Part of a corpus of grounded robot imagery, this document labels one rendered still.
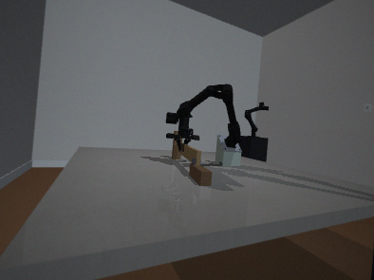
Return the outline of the brown wooden rail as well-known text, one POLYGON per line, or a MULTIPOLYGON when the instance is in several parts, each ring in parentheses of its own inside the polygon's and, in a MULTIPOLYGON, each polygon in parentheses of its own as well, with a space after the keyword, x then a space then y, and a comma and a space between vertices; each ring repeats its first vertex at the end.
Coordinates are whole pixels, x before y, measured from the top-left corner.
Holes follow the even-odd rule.
MULTIPOLYGON (((177 152, 179 152, 178 145, 177 145, 177 152)), ((196 166, 200 166, 201 151, 181 142, 179 153, 183 155, 185 158, 187 158, 188 160, 190 160, 191 162, 192 162, 192 158, 196 159, 196 166)))

